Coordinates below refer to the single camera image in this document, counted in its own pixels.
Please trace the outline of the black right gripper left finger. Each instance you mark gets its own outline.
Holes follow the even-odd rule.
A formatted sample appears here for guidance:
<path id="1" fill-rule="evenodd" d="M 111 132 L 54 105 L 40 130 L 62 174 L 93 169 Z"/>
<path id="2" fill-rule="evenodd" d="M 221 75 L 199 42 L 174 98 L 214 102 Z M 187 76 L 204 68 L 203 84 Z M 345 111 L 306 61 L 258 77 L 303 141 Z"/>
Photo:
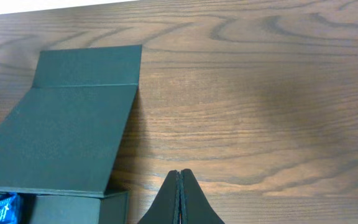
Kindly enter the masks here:
<path id="1" fill-rule="evenodd" d="M 179 224 L 180 222 L 180 184 L 179 172 L 171 170 L 150 208 L 138 224 Z"/>

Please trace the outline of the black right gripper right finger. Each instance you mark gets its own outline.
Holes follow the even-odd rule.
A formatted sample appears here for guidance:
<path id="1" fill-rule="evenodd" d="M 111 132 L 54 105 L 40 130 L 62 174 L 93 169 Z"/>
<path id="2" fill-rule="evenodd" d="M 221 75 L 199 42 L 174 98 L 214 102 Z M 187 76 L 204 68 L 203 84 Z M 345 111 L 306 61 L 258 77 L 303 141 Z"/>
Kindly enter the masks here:
<path id="1" fill-rule="evenodd" d="M 180 172 L 180 221 L 183 224 L 224 224 L 191 169 Z"/>

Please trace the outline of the dark green flip-lid box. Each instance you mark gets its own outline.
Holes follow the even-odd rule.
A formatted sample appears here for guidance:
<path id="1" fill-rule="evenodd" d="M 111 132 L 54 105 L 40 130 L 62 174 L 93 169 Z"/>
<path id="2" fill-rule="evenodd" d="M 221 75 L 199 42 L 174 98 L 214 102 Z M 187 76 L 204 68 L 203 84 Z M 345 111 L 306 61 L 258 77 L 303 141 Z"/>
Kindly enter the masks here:
<path id="1" fill-rule="evenodd" d="M 139 45 L 40 53 L 30 90 L 0 124 L 0 194 L 20 223 L 125 223 L 110 177 L 139 86 Z"/>

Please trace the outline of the blue cookie package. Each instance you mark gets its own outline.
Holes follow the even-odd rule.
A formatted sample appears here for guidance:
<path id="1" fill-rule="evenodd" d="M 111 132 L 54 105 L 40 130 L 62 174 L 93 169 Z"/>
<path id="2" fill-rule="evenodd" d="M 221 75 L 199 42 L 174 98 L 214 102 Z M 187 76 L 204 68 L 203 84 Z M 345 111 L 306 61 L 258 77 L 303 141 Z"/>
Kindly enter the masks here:
<path id="1" fill-rule="evenodd" d="M 20 224 L 23 198 L 17 193 L 0 194 L 0 224 Z"/>

